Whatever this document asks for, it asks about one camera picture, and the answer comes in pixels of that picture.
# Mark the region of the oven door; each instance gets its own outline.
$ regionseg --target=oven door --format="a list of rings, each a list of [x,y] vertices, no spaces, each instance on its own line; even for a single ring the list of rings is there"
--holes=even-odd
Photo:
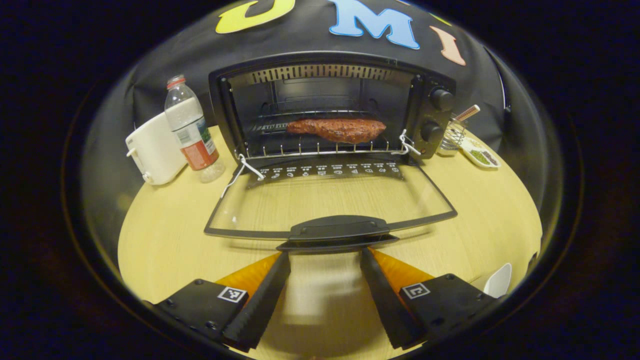
[[[335,154],[249,164],[264,178],[239,165],[205,233],[349,245],[355,238],[389,241],[390,231],[457,215],[408,156]]]

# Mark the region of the black knob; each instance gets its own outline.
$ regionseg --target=black knob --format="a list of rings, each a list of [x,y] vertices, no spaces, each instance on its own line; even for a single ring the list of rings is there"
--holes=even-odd
[[[447,90],[436,89],[429,95],[429,100],[436,110],[449,111],[453,109],[454,97],[453,94]]]
[[[438,143],[444,136],[444,130],[435,121],[426,121],[420,129],[420,136],[428,143]]]

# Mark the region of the white appliance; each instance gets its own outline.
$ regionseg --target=white appliance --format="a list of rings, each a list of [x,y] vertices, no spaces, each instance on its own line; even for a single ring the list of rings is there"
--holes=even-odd
[[[137,128],[125,142],[127,156],[133,158],[142,178],[151,185],[168,183],[187,163],[164,113]]]

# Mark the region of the toaster oven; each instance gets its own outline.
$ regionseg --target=toaster oven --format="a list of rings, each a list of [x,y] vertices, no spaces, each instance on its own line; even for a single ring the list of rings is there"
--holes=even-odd
[[[325,249],[392,241],[390,231],[456,215],[419,167],[451,118],[451,78],[376,56],[305,53],[214,71],[209,86],[238,168],[206,233]],[[302,119],[385,128],[364,142],[336,142],[288,130]]]

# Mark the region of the letter cutout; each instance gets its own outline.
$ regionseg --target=letter cutout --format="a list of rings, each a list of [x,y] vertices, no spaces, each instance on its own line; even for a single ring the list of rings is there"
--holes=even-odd
[[[257,1],[242,4],[231,10],[227,10],[220,14],[220,21],[216,26],[216,32],[219,34],[234,33],[236,31],[252,28],[256,25],[264,24],[273,19],[277,19],[293,9],[296,0],[273,0],[273,7],[262,14],[245,17],[246,11]]]
[[[438,34],[440,37],[440,41],[442,43],[442,56],[445,58],[457,63],[458,65],[465,66],[467,63],[460,55],[460,51],[458,50],[458,46],[456,46],[456,38],[448,32],[438,29],[435,26],[430,26],[430,28]]]
[[[442,22],[443,24],[447,24],[447,25],[449,25],[449,26],[452,26],[452,25],[451,25],[451,23],[450,23],[449,21],[446,21],[445,19],[443,19],[443,18],[441,18],[441,17],[439,17],[439,16],[433,15],[432,13],[429,13],[429,15],[433,16],[436,20],[439,20],[439,21],[440,21],[440,22]]]
[[[364,31],[356,26],[357,18],[374,38],[381,37],[387,28],[391,28],[387,40],[410,49],[420,49],[420,44],[415,41],[411,31],[411,17],[393,9],[384,9],[376,15],[357,0],[329,1],[335,4],[337,18],[336,25],[329,28],[330,33],[350,37],[362,36]]]

